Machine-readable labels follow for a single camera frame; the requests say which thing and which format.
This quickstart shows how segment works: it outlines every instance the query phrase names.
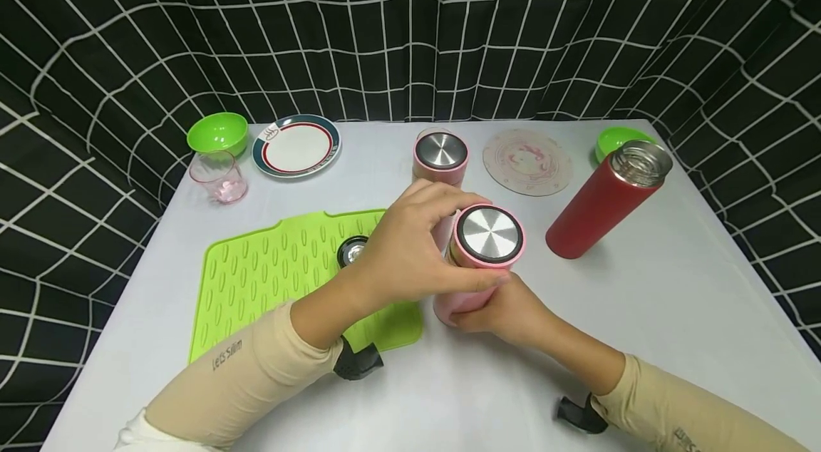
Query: black curtain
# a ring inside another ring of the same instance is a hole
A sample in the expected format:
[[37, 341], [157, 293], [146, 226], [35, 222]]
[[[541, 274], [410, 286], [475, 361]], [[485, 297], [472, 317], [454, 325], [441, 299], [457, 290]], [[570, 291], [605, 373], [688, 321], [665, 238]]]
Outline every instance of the black curtain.
[[185, 130], [220, 111], [647, 118], [821, 356], [820, 21], [821, 0], [0, 0], [0, 448], [42, 442]]

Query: stainless steel lid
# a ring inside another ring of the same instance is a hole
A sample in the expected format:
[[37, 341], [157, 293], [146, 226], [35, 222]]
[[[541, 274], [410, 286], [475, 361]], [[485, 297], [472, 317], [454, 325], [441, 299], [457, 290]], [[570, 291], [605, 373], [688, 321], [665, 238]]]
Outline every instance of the stainless steel lid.
[[522, 228], [513, 215], [492, 205], [479, 205], [459, 216], [457, 240], [472, 256], [504, 263], [522, 250]]
[[610, 155], [610, 166], [620, 180], [649, 188], [664, 182], [672, 169], [672, 158], [658, 144], [629, 140]]
[[336, 261], [339, 263], [339, 267], [347, 267], [348, 264], [355, 262], [367, 242], [368, 237], [361, 235], [352, 236], [342, 242], [339, 250], [336, 251]]
[[416, 156], [431, 169], [453, 169], [467, 160], [467, 146], [455, 135], [431, 133], [416, 143]]

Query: black wristband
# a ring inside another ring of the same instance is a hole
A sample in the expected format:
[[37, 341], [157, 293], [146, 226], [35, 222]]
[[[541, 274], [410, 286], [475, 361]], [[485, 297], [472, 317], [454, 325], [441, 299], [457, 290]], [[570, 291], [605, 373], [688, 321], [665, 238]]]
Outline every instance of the black wristband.
[[584, 408], [573, 404], [571, 399], [562, 397], [562, 400], [559, 402], [556, 418], [568, 421], [569, 424], [580, 431], [588, 432], [589, 434], [601, 434], [607, 429], [607, 422], [593, 409], [593, 404], [590, 403], [590, 398], [592, 397], [593, 393], [590, 393], [587, 396], [587, 400], [584, 400]]
[[384, 366], [382, 356], [376, 345], [369, 344], [366, 348], [355, 353], [351, 344], [342, 337], [342, 353], [336, 360], [334, 373], [347, 381], [358, 381], [366, 378], [372, 371]]

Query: green drying mat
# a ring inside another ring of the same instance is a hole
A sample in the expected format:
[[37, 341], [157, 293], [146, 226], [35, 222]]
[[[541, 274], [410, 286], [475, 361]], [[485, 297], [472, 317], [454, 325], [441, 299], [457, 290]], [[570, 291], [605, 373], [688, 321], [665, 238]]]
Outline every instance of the green drying mat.
[[[299, 215], [207, 248], [188, 361], [280, 302], [327, 283], [339, 272], [340, 243], [353, 235], [371, 236], [384, 212]], [[421, 335], [422, 316], [415, 302], [393, 304], [345, 332], [354, 351], [371, 342], [379, 350], [395, 349]]]

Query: pink thermos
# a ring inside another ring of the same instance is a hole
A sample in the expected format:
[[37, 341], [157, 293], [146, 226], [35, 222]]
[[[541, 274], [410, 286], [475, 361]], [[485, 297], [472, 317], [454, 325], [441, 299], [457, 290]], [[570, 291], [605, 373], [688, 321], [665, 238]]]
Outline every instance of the pink thermos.
[[[445, 258], [457, 267], [509, 269], [524, 251], [525, 232], [511, 213], [494, 205], [476, 204], [459, 214]], [[450, 315], [484, 307], [495, 290], [437, 295], [433, 312], [452, 326]]]
[[612, 151], [547, 230], [547, 246], [558, 256], [582, 256], [644, 199], [672, 168], [661, 146], [630, 140]]
[[[442, 182], [461, 188], [468, 159], [467, 145], [441, 128], [426, 129], [416, 138], [413, 148], [413, 178]], [[433, 227], [431, 234], [442, 251], [448, 245], [453, 218], [447, 217]]]

